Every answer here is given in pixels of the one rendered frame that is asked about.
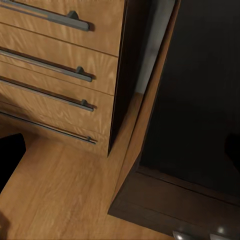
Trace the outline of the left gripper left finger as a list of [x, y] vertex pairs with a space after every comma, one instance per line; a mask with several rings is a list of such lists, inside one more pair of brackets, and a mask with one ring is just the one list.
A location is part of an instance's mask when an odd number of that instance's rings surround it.
[[0, 138], [0, 193], [26, 153], [22, 133]]

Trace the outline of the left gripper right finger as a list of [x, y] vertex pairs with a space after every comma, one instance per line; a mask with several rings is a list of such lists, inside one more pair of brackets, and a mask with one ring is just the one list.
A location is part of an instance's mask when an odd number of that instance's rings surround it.
[[228, 133], [224, 151], [240, 173], [240, 135]]

